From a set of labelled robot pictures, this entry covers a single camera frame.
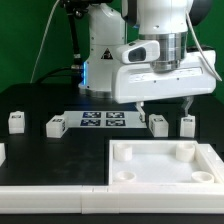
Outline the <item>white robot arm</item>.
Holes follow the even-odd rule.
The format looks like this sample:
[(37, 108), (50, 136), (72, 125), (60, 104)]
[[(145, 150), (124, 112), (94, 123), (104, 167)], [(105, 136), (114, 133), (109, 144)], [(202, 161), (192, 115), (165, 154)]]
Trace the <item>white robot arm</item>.
[(215, 51), (187, 45), (212, 0), (60, 0), (70, 20), (89, 17), (90, 52), (74, 49), (79, 91), (141, 110), (146, 101), (213, 92), (218, 74)]

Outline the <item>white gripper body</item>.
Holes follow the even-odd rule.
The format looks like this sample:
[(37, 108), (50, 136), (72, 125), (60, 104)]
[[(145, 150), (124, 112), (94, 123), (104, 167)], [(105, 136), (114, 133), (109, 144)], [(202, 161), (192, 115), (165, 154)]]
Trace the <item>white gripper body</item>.
[(199, 52), (188, 53), (173, 71), (155, 73), (149, 64), (118, 66), (112, 76), (113, 99), (122, 103), (212, 93), (216, 79)]

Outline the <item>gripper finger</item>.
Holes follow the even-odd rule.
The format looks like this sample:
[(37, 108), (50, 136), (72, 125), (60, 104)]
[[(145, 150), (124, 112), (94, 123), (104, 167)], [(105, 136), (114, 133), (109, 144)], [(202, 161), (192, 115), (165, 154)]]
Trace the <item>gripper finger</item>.
[(145, 111), (143, 110), (143, 106), (144, 106), (144, 102), (136, 102), (135, 103), (135, 107), (140, 114), (140, 120), (142, 123), (145, 123), (146, 115), (145, 115)]
[(187, 96), (184, 98), (184, 102), (182, 104), (182, 109), (184, 111), (184, 115), (187, 116), (189, 109), (191, 107), (191, 105), (193, 104), (194, 101), (194, 97), (193, 96)]

